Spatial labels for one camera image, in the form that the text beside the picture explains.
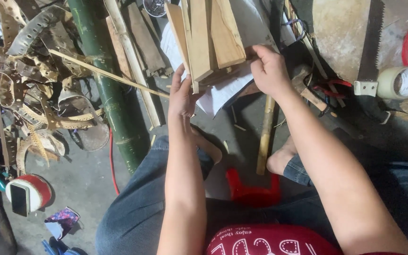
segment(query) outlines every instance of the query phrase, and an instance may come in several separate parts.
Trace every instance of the red and white tape roll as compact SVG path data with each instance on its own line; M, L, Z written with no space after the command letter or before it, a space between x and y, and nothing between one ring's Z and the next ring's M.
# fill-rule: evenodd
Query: red and white tape roll
M31 212L44 207L51 199L51 187L46 180L35 174L26 174L7 184L6 195L10 202L12 202L10 195L10 185L12 183L17 183L29 188Z

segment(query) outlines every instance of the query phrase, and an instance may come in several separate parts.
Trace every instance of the denim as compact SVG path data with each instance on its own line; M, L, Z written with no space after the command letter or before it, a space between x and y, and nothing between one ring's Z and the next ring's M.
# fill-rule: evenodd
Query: denim
M356 141L341 140L365 167L388 210L408 238L408 162L398 161L397 157L389 157L388 153ZM108 208L96 234L98 254L156 254L165 209L168 149L167 136L156 139L127 186ZM213 160L199 148L197 154L206 179ZM298 155L289 161L284 176L302 185L313 186ZM308 227L338 246L316 190L262 209L207 198L206 209L207 242L228 225L281 223Z

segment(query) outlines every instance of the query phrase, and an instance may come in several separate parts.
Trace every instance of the saw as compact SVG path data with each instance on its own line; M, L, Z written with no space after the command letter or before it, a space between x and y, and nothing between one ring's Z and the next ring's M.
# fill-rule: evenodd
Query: saw
M358 78L355 81L354 93L365 114L381 124L387 123L390 113L382 111L376 99L378 50L383 24L385 5L382 0L371 0L365 43L361 55Z

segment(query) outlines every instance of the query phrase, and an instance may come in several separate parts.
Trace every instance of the masking tape roll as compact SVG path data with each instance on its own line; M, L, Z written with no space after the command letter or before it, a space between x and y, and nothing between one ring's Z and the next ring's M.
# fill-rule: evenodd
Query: masking tape roll
M380 98L408 98L408 66L388 68L378 76L377 81L377 95Z

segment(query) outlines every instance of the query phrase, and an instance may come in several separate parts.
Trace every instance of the metal bowl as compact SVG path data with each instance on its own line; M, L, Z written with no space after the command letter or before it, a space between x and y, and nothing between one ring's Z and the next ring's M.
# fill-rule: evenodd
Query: metal bowl
M143 0L144 9L152 17L163 17L166 14L165 1L171 3L170 0Z

